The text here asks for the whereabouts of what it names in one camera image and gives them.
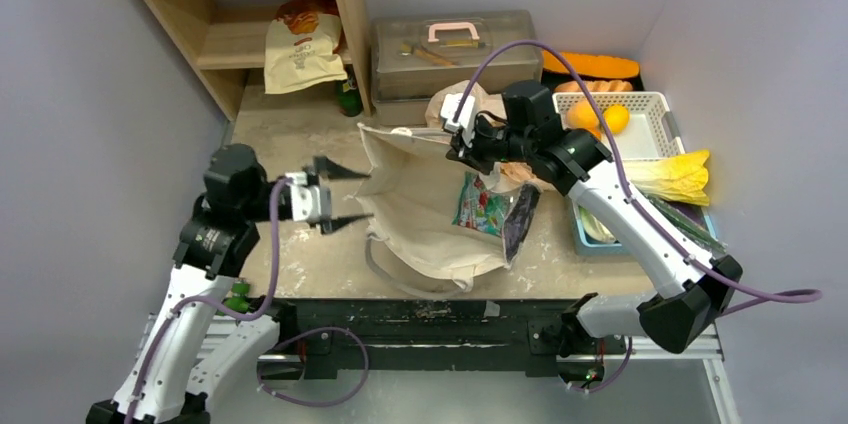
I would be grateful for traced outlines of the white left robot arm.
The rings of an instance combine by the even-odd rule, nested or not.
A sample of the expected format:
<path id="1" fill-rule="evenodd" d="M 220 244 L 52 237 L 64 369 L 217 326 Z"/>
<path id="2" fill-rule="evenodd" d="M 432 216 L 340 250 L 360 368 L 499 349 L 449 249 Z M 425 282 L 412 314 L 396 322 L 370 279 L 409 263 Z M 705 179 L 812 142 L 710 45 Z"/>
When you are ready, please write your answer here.
<path id="1" fill-rule="evenodd" d="M 239 365 L 265 352 L 303 371 L 310 343 L 329 342 L 330 326 L 305 330 L 293 305 L 272 292 L 232 308 L 227 300 L 259 242 L 258 227 L 300 222 L 328 235 L 354 222 L 334 216 L 328 182 L 360 173 L 325 156 L 270 179 L 253 148 L 227 144 L 211 157 L 173 255 L 168 289 L 150 335 L 124 383 L 91 406 L 90 423 L 207 423 Z"/>

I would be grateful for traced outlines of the orange fruit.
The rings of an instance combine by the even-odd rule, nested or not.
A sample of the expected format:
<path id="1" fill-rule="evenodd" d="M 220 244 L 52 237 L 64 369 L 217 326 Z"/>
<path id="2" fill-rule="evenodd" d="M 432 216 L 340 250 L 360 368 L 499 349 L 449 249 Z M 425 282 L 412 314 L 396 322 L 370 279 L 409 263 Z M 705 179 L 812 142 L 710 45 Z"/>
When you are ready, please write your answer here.
<path id="1" fill-rule="evenodd" d="M 593 133 L 600 130 L 598 116 L 587 99 L 579 100 L 568 109 L 565 122 L 572 129 L 585 129 Z"/>

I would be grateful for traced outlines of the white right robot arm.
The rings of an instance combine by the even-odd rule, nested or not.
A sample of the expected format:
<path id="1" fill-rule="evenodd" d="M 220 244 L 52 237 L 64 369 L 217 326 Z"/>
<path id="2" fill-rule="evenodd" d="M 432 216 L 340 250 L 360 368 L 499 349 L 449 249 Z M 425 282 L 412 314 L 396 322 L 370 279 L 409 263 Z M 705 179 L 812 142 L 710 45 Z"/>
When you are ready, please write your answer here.
<path id="1" fill-rule="evenodd" d="M 484 174 L 496 164 L 527 164 L 533 174 L 586 209 L 630 252 L 653 288 L 643 294 L 590 293 L 562 315 L 560 355 L 599 338 L 643 336 L 680 354 L 727 308 L 741 265 L 716 258 L 682 234 L 633 184 L 609 147 L 584 129 L 566 129 L 551 92 L 520 81 L 502 94 L 506 115 L 493 116 L 463 94 L 444 98 L 439 119 L 450 133 L 447 157 Z"/>

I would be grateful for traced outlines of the beige canvas tote bag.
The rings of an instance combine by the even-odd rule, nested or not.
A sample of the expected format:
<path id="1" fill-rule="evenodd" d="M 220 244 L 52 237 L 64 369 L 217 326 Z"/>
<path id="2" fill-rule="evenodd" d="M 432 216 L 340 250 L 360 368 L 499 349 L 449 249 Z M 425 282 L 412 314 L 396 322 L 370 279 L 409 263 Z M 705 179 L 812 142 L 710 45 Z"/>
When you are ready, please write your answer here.
<path id="1" fill-rule="evenodd" d="M 446 159 L 450 138 L 440 129 L 377 128 L 362 123 L 359 135 L 371 170 L 355 197 L 372 214 L 365 262 L 377 277 L 417 298 L 447 300 L 470 292 L 475 278 L 512 267 L 541 197 L 537 185 L 490 187 L 477 172 Z M 501 237 L 452 224 L 466 172 L 477 174 L 488 190 L 512 197 Z M 453 289 L 427 291 L 396 279 L 375 261 L 377 243 L 411 270 L 451 283 Z"/>

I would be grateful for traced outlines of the orange corn cob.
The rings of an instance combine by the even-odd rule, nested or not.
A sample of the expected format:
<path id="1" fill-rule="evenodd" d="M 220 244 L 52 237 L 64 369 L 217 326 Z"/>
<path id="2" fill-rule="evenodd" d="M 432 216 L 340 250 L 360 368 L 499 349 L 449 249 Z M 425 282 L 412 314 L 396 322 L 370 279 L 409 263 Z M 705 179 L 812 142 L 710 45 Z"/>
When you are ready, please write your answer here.
<path id="1" fill-rule="evenodd" d="M 572 52 L 553 53 L 542 51 L 543 69 L 545 71 L 570 75 L 569 69 L 561 62 L 560 57 L 567 60 L 573 70 L 583 78 L 600 80 L 627 80 L 640 74 L 640 65 L 637 61 L 607 56 Z"/>

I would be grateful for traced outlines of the green onion bundle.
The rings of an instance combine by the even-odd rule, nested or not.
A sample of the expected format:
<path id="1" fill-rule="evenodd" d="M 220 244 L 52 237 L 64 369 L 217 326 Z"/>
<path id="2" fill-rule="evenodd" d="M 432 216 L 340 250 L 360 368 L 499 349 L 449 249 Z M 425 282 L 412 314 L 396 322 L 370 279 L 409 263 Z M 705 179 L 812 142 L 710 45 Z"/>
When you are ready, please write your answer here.
<path id="1" fill-rule="evenodd" d="M 725 254 L 726 246 L 712 236 L 703 226 L 691 219 L 687 214 L 672 206 L 666 201 L 655 196 L 647 196 L 660 213 L 668 219 L 689 240 L 697 243 L 700 247 L 709 250 L 714 255 Z"/>

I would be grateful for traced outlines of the snack packet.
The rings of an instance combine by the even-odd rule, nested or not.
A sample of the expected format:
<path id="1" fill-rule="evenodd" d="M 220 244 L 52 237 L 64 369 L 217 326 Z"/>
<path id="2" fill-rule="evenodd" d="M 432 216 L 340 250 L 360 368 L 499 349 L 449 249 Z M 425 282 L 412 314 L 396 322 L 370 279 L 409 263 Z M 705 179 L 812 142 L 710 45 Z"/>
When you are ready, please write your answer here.
<path id="1" fill-rule="evenodd" d="M 482 179 L 466 172 L 452 224 L 501 237 L 512 197 L 490 191 Z"/>

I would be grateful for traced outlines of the yellow leaf napa cabbage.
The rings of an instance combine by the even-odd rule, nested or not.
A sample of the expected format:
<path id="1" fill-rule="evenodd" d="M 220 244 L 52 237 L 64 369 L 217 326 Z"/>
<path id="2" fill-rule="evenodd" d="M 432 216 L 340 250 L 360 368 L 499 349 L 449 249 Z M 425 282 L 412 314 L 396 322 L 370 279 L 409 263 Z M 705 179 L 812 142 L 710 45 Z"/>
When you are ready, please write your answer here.
<path id="1" fill-rule="evenodd" d="M 666 201 L 707 207 L 709 150 L 698 150 L 658 160 L 628 160 L 624 170 L 628 180 L 644 195 Z"/>

